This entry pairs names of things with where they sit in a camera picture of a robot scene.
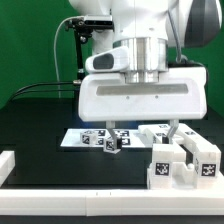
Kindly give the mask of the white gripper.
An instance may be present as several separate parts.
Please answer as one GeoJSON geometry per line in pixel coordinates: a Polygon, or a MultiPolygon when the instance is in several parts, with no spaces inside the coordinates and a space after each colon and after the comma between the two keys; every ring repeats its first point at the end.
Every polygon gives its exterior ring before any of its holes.
{"type": "Polygon", "coordinates": [[[87,122],[104,121],[113,139],[119,138],[114,121],[170,120],[172,143],[178,120],[201,119],[207,112],[206,70],[171,68],[156,83],[128,84],[120,73],[87,76],[80,88],[79,116],[87,122]]]}

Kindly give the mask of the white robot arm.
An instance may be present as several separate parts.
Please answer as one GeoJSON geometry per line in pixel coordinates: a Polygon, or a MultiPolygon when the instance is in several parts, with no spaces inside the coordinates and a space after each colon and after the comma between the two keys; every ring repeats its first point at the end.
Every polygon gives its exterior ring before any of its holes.
{"type": "Polygon", "coordinates": [[[219,32],[219,0],[69,0],[81,27],[93,33],[93,53],[85,62],[79,116],[103,121],[107,150],[121,148],[117,121],[168,120],[173,136],[181,119],[206,114],[206,69],[182,54],[176,66],[169,47],[199,47],[219,32]]]}

